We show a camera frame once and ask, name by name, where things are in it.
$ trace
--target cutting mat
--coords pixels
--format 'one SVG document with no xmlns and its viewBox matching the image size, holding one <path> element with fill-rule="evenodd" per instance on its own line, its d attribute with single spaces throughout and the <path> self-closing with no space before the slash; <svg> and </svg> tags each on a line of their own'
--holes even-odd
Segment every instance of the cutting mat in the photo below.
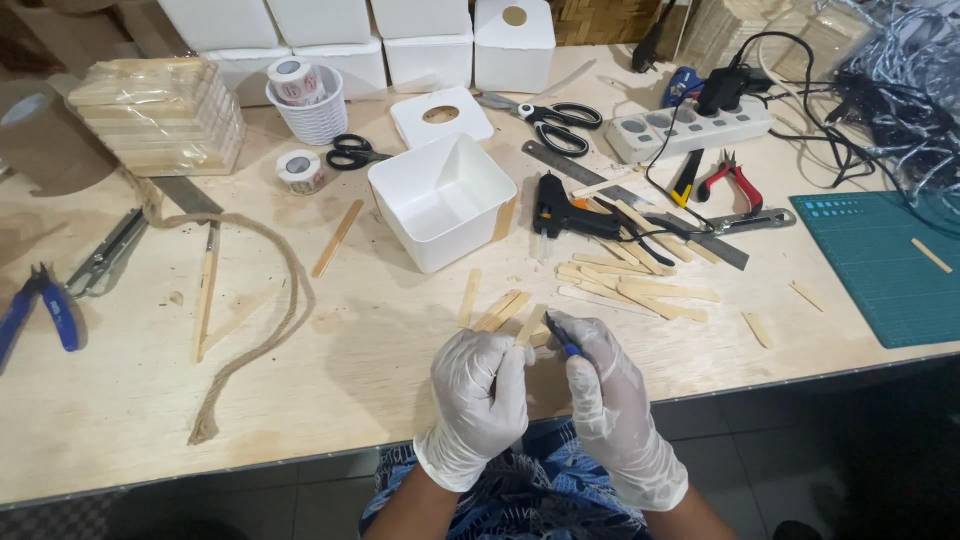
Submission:
<svg viewBox="0 0 960 540">
<path fill-rule="evenodd" d="M 790 197 L 824 256 L 887 349 L 960 340 L 960 240 L 932 231 L 897 192 Z M 960 231 L 960 218 L 933 197 L 920 214 Z M 954 272 L 911 243 L 920 240 Z"/>
</svg>

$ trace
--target white latex glove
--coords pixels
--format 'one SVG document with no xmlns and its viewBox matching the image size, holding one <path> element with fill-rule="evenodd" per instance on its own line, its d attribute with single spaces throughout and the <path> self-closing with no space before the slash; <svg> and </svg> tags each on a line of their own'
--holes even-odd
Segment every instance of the white latex glove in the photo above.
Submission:
<svg viewBox="0 0 960 540">
<path fill-rule="evenodd" d="M 583 351 L 566 362 L 573 425 L 584 449 L 610 473 L 617 498 L 641 510 L 672 510 L 684 499 L 686 467 L 657 433 L 643 374 L 598 319 L 550 311 Z"/>
<path fill-rule="evenodd" d="M 487 463 L 527 431 L 527 384 L 534 365 L 530 345 L 515 347 L 505 333 L 464 330 L 433 359 L 435 428 L 417 435 L 420 466 L 443 489 L 469 491 Z"/>
</svg>

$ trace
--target red-handled pliers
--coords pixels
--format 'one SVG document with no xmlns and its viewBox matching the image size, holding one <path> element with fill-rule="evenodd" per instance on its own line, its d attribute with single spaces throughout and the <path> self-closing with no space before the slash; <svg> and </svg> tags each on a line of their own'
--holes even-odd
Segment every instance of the red-handled pliers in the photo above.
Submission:
<svg viewBox="0 0 960 540">
<path fill-rule="evenodd" d="M 700 184 L 700 187 L 697 189 L 697 198 L 701 203 L 705 203 L 710 198 L 710 188 L 713 187 L 716 181 L 731 173 L 733 173 L 733 181 L 736 182 L 737 186 L 740 187 L 740 190 L 743 191 L 744 195 L 746 195 L 750 201 L 750 215 L 756 217 L 756 215 L 763 210 L 763 195 L 760 195 L 760 192 L 756 190 L 753 184 L 750 184 L 747 177 L 743 176 L 743 167 L 737 166 L 736 164 L 736 152 L 727 154 L 726 150 L 723 151 L 723 162 L 720 163 L 720 171 Z"/>
</svg>

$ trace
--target electrical outlet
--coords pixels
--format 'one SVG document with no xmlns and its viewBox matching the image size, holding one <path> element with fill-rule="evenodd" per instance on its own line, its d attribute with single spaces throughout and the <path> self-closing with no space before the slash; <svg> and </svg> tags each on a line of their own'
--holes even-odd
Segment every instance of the electrical outlet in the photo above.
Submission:
<svg viewBox="0 0 960 540">
<path fill-rule="evenodd" d="M 645 163 L 660 151 L 671 131 L 672 118 L 673 108 L 616 118 L 607 129 L 607 140 L 624 163 Z M 773 116 L 752 98 L 744 97 L 737 109 L 720 110 L 712 116 L 701 116 L 696 105 L 688 101 L 677 110 L 673 133 L 660 158 L 685 156 L 694 150 L 765 135 L 773 125 Z"/>
</svg>

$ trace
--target wooden workbench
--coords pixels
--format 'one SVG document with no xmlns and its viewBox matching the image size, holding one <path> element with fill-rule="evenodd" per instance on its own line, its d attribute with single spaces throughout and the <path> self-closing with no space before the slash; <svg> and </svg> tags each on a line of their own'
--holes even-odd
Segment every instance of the wooden workbench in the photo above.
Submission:
<svg viewBox="0 0 960 540">
<path fill-rule="evenodd" d="M 629 73 L 629 58 L 616 47 L 558 49 L 553 80 L 590 58 L 600 62 L 561 92 L 559 101 L 589 104 L 608 118 L 657 106 L 669 74 Z M 404 147 L 388 114 L 390 105 L 349 106 L 349 129 L 378 151 L 398 154 Z M 788 107 L 778 104 L 777 110 Z M 293 196 L 276 178 L 276 158 L 304 146 L 273 108 L 244 114 L 250 130 L 238 172 L 195 179 L 227 211 L 274 228 L 311 267 L 350 203 L 357 198 L 367 203 L 324 276 L 308 282 L 312 291 L 301 295 L 297 333 L 231 379 L 216 408 L 220 434 L 187 446 L 213 375 L 269 335 L 287 293 L 194 365 L 189 358 L 206 228 L 148 230 L 115 287 L 74 306 L 85 327 L 82 350 L 66 353 L 45 309 L 35 307 L 0 377 L 0 503 L 409 440 L 434 422 L 429 366 L 458 330 L 456 315 L 471 268 L 483 270 L 477 312 L 520 288 L 534 293 L 528 310 L 546 303 L 602 318 L 643 370 L 655 401 L 960 350 L 957 343 L 884 350 L 803 223 L 727 238 L 751 255 L 745 272 L 699 258 L 680 265 L 671 282 L 706 285 L 723 297 L 722 304 L 707 306 L 705 325 L 558 295 L 558 285 L 566 283 L 557 282 L 553 266 L 574 252 L 605 254 L 570 234 L 555 242 L 550 264 L 536 261 L 532 206 L 537 179 L 547 171 L 519 151 L 533 137 L 530 126 L 500 111 L 488 112 L 496 132 L 483 147 L 520 187 L 510 235 L 425 276 L 377 215 L 365 170 L 334 172 L 334 182 L 322 192 Z M 591 141 L 592 152 L 580 163 L 608 178 L 629 171 L 612 158 L 602 132 L 591 134 Z M 817 160 L 827 154 L 823 148 L 801 155 L 793 145 L 765 136 L 730 150 L 768 208 L 791 208 L 787 196 L 819 192 L 818 186 L 833 178 Z M 708 151 L 703 170 L 718 153 Z M 654 178 L 669 183 L 679 164 L 665 161 Z M 862 186 L 882 189 L 883 183 L 873 178 L 841 189 Z M 627 187 L 669 207 L 643 182 Z M 0 184 L 3 306 L 29 277 L 31 263 L 45 261 L 66 281 L 134 205 L 119 177 L 58 198 L 34 198 L 30 189 L 22 177 Z M 714 192 L 708 205 L 698 207 L 702 214 L 745 211 L 745 201 L 734 202 L 732 189 L 720 184 Z M 179 212 L 169 201 L 165 209 Z M 211 330 L 271 282 L 287 279 L 273 246 L 252 233 L 224 226 L 220 253 Z M 791 289 L 794 280 L 826 299 L 828 312 Z M 182 307 L 171 301 L 174 292 L 183 295 Z M 774 349 L 759 345 L 741 311 L 760 315 Z M 521 312 L 517 318 L 524 317 Z M 529 370 L 527 383 L 532 418 L 569 411 L 561 364 L 541 361 Z"/>
</svg>

